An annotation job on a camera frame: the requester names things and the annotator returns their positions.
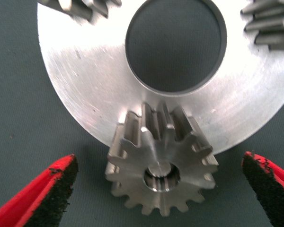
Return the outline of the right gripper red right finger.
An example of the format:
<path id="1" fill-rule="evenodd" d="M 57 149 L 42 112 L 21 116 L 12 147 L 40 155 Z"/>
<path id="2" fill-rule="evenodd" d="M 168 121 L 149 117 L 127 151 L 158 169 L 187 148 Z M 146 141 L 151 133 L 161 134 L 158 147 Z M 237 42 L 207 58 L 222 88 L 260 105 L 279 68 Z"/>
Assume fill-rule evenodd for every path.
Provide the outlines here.
<path id="1" fill-rule="evenodd" d="M 242 171 L 274 227 L 284 227 L 284 169 L 266 157 L 245 152 Z"/>

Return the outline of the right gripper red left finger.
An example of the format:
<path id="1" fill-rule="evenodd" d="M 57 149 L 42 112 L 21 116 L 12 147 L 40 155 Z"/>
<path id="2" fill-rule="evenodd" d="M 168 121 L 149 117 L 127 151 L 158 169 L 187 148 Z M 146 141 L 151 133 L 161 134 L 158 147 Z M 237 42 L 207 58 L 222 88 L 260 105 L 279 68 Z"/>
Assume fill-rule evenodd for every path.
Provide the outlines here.
<path id="1" fill-rule="evenodd" d="M 59 226 L 78 170 L 74 154 L 54 161 L 0 207 L 0 227 Z"/>

